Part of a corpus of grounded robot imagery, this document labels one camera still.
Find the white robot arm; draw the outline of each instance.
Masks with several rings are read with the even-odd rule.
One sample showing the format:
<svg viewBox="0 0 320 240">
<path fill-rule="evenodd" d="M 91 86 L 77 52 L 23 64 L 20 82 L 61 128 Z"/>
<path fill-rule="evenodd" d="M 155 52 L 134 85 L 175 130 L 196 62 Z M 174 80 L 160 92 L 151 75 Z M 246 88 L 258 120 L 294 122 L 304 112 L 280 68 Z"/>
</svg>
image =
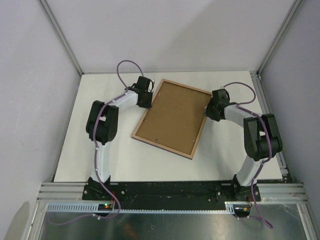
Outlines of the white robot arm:
<svg viewBox="0 0 320 240">
<path fill-rule="evenodd" d="M 91 178 L 98 182 L 96 171 L 100 180 L 105 183 L 110 180 L 110 145 L 115 138 L 118 129 L 118 115 L 131 106 L 138 105 L 141 108 L 151 108 L 154 82 L 146 77 L 140 76 L 137 83 L 126 89 L 125 93 L 116 97 L 102 112 L 99 119 L 95 139 L 97 141 L 96 167 L 93 162 Z M 89 118 L 86 124 L 86 132 L 93 141 L 94 126 L 104 102 L 95 101 L 92 104 Z"/>
<path fill-rule="evenodd" d="M 212 98 L 204 114 L 214 121 L 229 120 L 243 128 L 247 156 L 240 171 L 233 177 L 233 182 L 239 189 L 249 187 L 261 163 L 269 157 L 267 138 L 260 120 L 239 109 L 237 103 L 230 102 L 230 96 L 224 88 L 212 91 Z M 264 114 L 261 118 L 266 126 L 274 157 L 283 148 L 278 125 L 273 114 Z"/>
</svg>

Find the metal surface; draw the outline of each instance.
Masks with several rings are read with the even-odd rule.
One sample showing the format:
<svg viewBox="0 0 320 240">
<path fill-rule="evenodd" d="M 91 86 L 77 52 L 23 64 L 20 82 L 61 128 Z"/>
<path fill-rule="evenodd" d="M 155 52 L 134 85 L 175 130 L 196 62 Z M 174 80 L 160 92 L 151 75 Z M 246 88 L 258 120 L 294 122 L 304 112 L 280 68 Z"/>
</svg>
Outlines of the metal surface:
<svg viewBox="0 0 320 240">
<path fill-rule="evenodd" d="M 266 68 L 268 62 L 274 55 L 275 51 L 277 50 L 277 47 L 281 43 L 282 39 L 284 38 L 286 32 L 288 31 L 289 27 L 291 26 L 293 20 L 295 19 L 296 15 L 298 14 L 299 10 L 301 9 L 303 3 L 305 0 L 295 0 L 287 13 L 287 15 L 284 18 L 284 21 L 278 30 L 277 34 L 275 35 L 275 38 L 270 46 L 270 48 L 267 51 L 267 54 L 265 55 L 259 69 L 258 69 L 258 74 L 261 75 L 261 73 L 264 71 Z"/>
<path fill-rule="evenodd" d="M 101 203 L 72 203 L 72 202 L 51 202 L 48 204 L 46 211 L 54 213 L 116 213 L 118 210 L 107 209 L 98 210 L 100 204 L 110 204 L 110 201 Z M 123 214 L 234 214 L 232 204 L 225 204 L 225 210 L 126 210 L 121 209 Z"/>
<path fill-rule="evenodd" d="M 30 236 L 30 233 L 32 231 L 32 228 L 33 228 L 33 225 L 34 225 L 34 221 L 35 221 L 35 218 L 36 218 L 36 214 L 37 214 L 37 210 L 38 210 L 38 207 L 39 207 L 39 202 L 36 202 L 34 207 L 33 207 L 33 210 L 32 210 L 32 214 L 31 214 L 31 217 L 27 223 L 27 227 L 25 228 L 25 232 L 24 232 L 24 235 L 23 235 L 23 239 L 26 240 L 29 238 Z"/>
<path fill-rule="evenodd" d="M 34 218 L 31 221 L 31 228 L 26 232 L 23 239 L 26 240 L 38 240 L 41 234 L 41 229 L 44 223 L 47 203 L 36 203 L 36 212 Z"/>
<path fill-rule="evenodd" d="M 301 222 L 304 227 L 305 235 L 308 240 L 319 239 L 319 230 L 317 225 L 314 225 L 315 221 L 312 220 L 310 214 L 310 206 L 307 205 L 297 205 L 298 212 L 300 214 Z"/>
<path fill-rule="evenodd" d="M 270 230 L 255 219 L 237 220 L 232 215 L 216 214 L 130 214 L 108 219 L 84 217 L 70 221 L 83 213 L 47 213 L 42 229 L 42 240 L 231 240 L 231 239 L 307 239 L 296 205 L 261 206 Z"/>
<path fill-rule="evenodd" d="M 37 0 L 37 1 L 40 4 L 40 7 L 42 8 L 47 20 L 49 21 L 56 37 L 58 38 L 63 49 L 65 50 L 65 53 L 69 57 L 72 65 L 74 66 L 74 68 L 78 72 L 79 76 L 82 76 L 83 71 L 81 70 L 81 67 L 76 59 L 76 56 L 75 56 L 74 52 L 72 51 L 65 35 L 63 34 L 62 29 L 61 29 L 60 25 L 58 24 L 57 19 L 55 18 L 49 4 L 47 3 L 47 0 Z"/>
<path fill-rule="evenodd" d="M 45 203 L 100 203 L 82 200 L 84 182 L 42 183 L 37 202 Z M 264 204 L 308 204 L 308 196 L 302 183 L 258 183 L 261 202 Z"/>
</svg>

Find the white wall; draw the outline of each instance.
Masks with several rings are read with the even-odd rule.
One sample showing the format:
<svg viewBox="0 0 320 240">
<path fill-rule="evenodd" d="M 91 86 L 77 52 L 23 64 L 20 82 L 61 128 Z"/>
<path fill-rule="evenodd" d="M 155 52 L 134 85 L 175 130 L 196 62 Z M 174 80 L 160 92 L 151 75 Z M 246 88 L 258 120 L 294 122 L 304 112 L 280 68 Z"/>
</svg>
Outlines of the white wall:
<svg viewBox="0 0 320 240">
<path fill-rule="evenodd" d="M 257 70 L 293 0 L 48 3 L 82 70 L 114 73 Z"/>
<path fill-rule="evenodd" d="M 18 240 L 50 176 L 79 76 L 37 1 L 1 1 L 0 31 L 0 239 Z"/>
<path fill-rule="evenodd" d="M 262 79 L 289 169 L 304 182 L 320 225 L 320 1 L 305 1 Z"/>
</svg>

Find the black mounting plate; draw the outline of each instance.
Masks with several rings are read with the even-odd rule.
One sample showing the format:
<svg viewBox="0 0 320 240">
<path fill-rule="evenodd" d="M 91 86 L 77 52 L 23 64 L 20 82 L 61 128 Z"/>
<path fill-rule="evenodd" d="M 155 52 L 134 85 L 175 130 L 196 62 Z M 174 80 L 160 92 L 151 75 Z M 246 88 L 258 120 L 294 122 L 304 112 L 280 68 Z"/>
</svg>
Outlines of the black mounting plate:
<svg viewBox="0 0 320 240">
<path fill-rule="evenodd" d="M 93 186 L 93 182 L 88 181 L 84 186 L 82 199 L 102 202 L 111 200 L 111 196 L 101 186 Z M 114 192 L 121 208 L 126 210 L 225 210 L 224 202 L 248 201 L 248 194 L 243 197 L 234 195 L 231 180 L 106 182 L 105 186 Z M 256 200 L 261 200 L 260 194 L 256 196 Z"/>
</svg>

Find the cable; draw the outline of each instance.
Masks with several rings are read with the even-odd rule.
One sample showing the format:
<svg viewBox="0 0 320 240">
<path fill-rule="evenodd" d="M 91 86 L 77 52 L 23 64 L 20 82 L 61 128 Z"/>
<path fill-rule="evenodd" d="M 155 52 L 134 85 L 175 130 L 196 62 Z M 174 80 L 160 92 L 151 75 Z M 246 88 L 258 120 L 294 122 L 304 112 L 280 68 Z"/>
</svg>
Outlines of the cable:
<svg viewBox="0 0 320 240">
<path fill-rule="evenodd" d="M 224 85 L 223 87 L 225 88 L 225 87 L 227 87 L 227 86 L 229 86 L 229 85 L 232 85 L 232 84 L 240 84 L 240 85 L 246 86 L 246 87 L 249 88 L 249 89 L 252 91 L 252 93 L 253 93 L 253 99 L 252 99 L 251 101 L 240 102 L 240 103 L 238 103 L 238 104 L 236 105 L 237 107 L 239 107 L 240 105 L 253 103 L 253 102 L 256 100 L 257 95 L 256 95 L 255 90 L 254 90 L 252 87 L 250 87 L 248 84 L 245 84 L 245 83 L 243 83 L 243 82 L 234 81 L 234 82 L 231 82 L 231 83 L 228 83 L 228 84 Z"/>
<path fill-rule="evenodd" d="M 98 179 L 100 185 L 103 187 L 103 189 L 111 196 L 111 199 L 114 199 L 115 202 L 118 204 L 118 210 L 115 214 L 111 215 L 111 216 L 98 216 L 97 219 L 100 220 L 100 219 L 112 219 L 114 218 L 115 216 L 117 216 L 120 211 L 121 211 L 121 204 L 118 200 L 118 198 L 115 196 L 114 192 L 112 193 L 105 185 L 104 183 L 102 182 L 99 174 L 98 174 L 98 149 L 99 149 L 99 146 L 98 146 L 98 142 L 96 140 L 96 133 L 97 133 L 97 127 L 98 127 L 98 123 L 99 123 L 99 120 L 101 118 L 101 115 L 104 111 L 104 109 L 109 105 L 111 104 L 113 101 L 116 101 L 118 100 L 119 98 L 123 97 L 126 95 L 127 91 L 128 91 L 128 86 L 125 84 L 125 82 L 123 81 L 123 79 L 120 77 L 120 74 L 119 74 L 119 66 L 124 63 L 124 62 L 129 62 L 129 63 L 132 63 L 134 65 L 136 65 L 138 67 L 138 69 L 140 70 L 141 72 L 141 75 L 144 76 L 141 68 L 139 67 L 138 64 L 136 64 L 134 61 L 131 61 L 131 60 L 122 60 L 121 62 L 118 63 L 118 65 L 116 66 L 116 74 L 118 75 L 118 78 L 119 80 L 122 82 L 122 84 L 124 85 L 125 87 L 125 93 L 115 97 L 114 99 L 112 99 L 111 101 L 105 103 L 102 108 L 100 109 L 99 113 L 98 113 L 98 116 L 96 117 L 96 120 L 95 120 L 95 123 L 94 123 L 94 127 L 93 127 L 93 142 L 94 142 L 94 145 L 95 145 L 95 150 L 94 150 L 94 169 L 95 169 L 95 175 L 96 175 L 96 178 Z M 89 216 L 96 216 L 95 214 L 84 214 L 84 215 L 81 215 L 81 216 L 78 216 L 76 217 L 75 219 L 72 219 L 70 221 L 66 221 L 66 222 L 62 222 L 62 223 L 54 223 L 54 222 L 51 222 L 49 219 L 48 219 L 48 222 L 52 225 L 55 225 L 55 226 L 63 226 L 63 225 L 67 225 L 67 224 L 71 224 L 79 219 L 82 219 L 84 217 L 89 217 Z"/>
<path fill-rule="evenodd" d="M 116 203 L 118 204 L 118 211 L 114 214 L 114 215 L 111 215 L 111 216 L 104 216 L 104 217 L 101 217 L 103 219 L 112 219 L 114 218 L 115 216 L 117 216 L 120 211 L 121 211 L 121 204 L 118 200 L 118 198 L 104 185 L 104 183 L 102 182 L 99 174 L 98 174 L 98 149 L 99 149 L 99 146 L 98 146 L 98 142 L 96 140 L 96 133 L 97 133 L 97 128 L 98 128 L 98 123 L 99 123 L 99 120 L 100 120 L 100 117 L 102 116 L 102 113 L 103 111 L 105 110 L 105 108 L 111 104 L 113 101 L 116 101 L 118 100 L 119 98 L 123 97 L 127 91 L 128 91 L 128 87 L 127 85 L 125 84 L 125 82 L 123 81 L 123 79 L 121 78 L 120 74 L 119 74 L 119 66 L 122 64 L 122 63 L 125 63 L 125 62 L 129 62 L 129 63 L 132 63 L 134 65 L 136 65 L 138 67 L 138 69 L 140 70 L 141 72 L 141 75 L 144 76 L 141 68 L 139 67 L 138 64 L 136 64 L 134 61 L 131 61 L 131 60 L 122 60 L 121 62 L 118 63 L 118 65 L 116 66 L 116 74 L 118 75 L 118 78 L 119 80 L 122 82 L 122 84 L 125 86 L 125 93 L 121 94 L 120 96 L 117 96 L 116 98 L 114 98 L 113 100 L 105 103 L 102 108 L 100 109 L 99 113 L 98 113 L 98 116 L 96 117 L 96 120 L 95 120 L 95 123 L 94 123 L 94 127 L 93 127 L 93 142 L 94 142 L 94 145 L 95 145 L 95 150 L 94 150 L 94 169 L 95 169 L 95 175 L 96 175 L 96 178 L 98 179 L 100 185 L 103 187 L 103 189 L 111 196 L 114 198 L 114 200 L 116 201 Z"/>
<path fill-rule="evenodd" d="M 124 85 L 125 87 L 125 91 L 127 92 L 128 91 L 128 86 L 125 84 L 125 81 L 121 78 L 120 74 L 119 74 L 119 67 L 122 63 L 132 63 L 134 65 L 137 66 L 137 68 L 139 69 L 141 75 L 144 77 L 144 73 L 142 72 L 141 68 L 139 67 L 138 64 L 136 64 L 134 61 L 131 61 L 131 60 L 122 60 L 121 62 L 118 63 L 118 65 L 116 66 L 116 74 L 118 75 L 118 78 L 119 80 L 122 82 L 122 84 Z"/>
<path fill-rule="evenodd" d="M 252 219 L 257 219 L 257 220 L 261 220 L 269 229 L 273 229 L 274 226 L 268 222 L 264 217 L 263 215 L 261 214 L 261 211 L 257 205 L 257 201 L 256 201 L 256 197 L 255 197 L 255 193 L 254 193 L 254 183 L 255 183 L 255 180 L 257 179 L 258 175 L 260 174 L 262 168 L 264 167 L 264 164 L 269 162 L 272 158 L 272 148 L 271 148 L 271 142 L 270 142 L 270 137 L 269 137 L 269 134 L 268 134 L 268 130 L 267 130 L 267 127 L 263 121 L 263 119 L 261 118 L 261 116 L 259 116 L 257 113 L 253 112 L 253 111 L 250 111 L 244 107 L 241 107 L 240 105 L 245 105 L 245 104 L 250 104 L 252 103 L 257 95 L 256 95 L 256 92 L 253 90 L 252 87 L 250 87 L 249 85 L 245 84 L 245 83 L 242 83 L 242 82 L 231 82 L 231 83 L 228 83 L 226 85 L 224 85 L 223 87 L 227 87 L 229 85 L 232 85 L 232 84 L 241 84 L 241 85 L 244 85 L 246 87 L 248 87 L 252 92 L 253 92 L 253 99 L 251 101 L 247 101 L 247 102 L 240 102 L 236 105 L 236 107 L 250 115 L 253 115 L 255 117 L 257 117 L 262 125 L 262 128 L 264 130 L 264 133 L 265 133 L 265 137 L 266 137 L 266 142 L 267 142 L 267 145 L 268 145 L 268 150 L 269 150 L 269 156 L 266 160 L 262 161 L 262 163 L 260 164 L 259 168 L 258 168 L 258 171 L 255 173 L 255 175 L 253 176 L 252 180 L 251 180 L 251 185 L 250 185 L 250 188 L 251 188 L 251 195 L 252 195 L 252 199 L 253 199 L 253 202 L 254 202 L 254 206 L 256 208 L 256 211 L 258 212 L 259 216 L 251 216 L 250 218 Z"/>
</svg>

